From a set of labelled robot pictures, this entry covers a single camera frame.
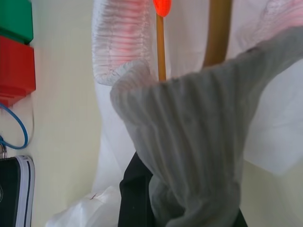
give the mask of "cream wall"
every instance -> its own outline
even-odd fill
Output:
[[[303,226],[303,161],[283,176],[245,162],[241,209],[249,226]]]
[[[37,90],[13,111],[32,132],[36,166],[32,227],[89,193],[95,177],[100,117],[91,63],[92,0],[32,0]],[[21,144],[22,132],[3,111],[0,133]]]

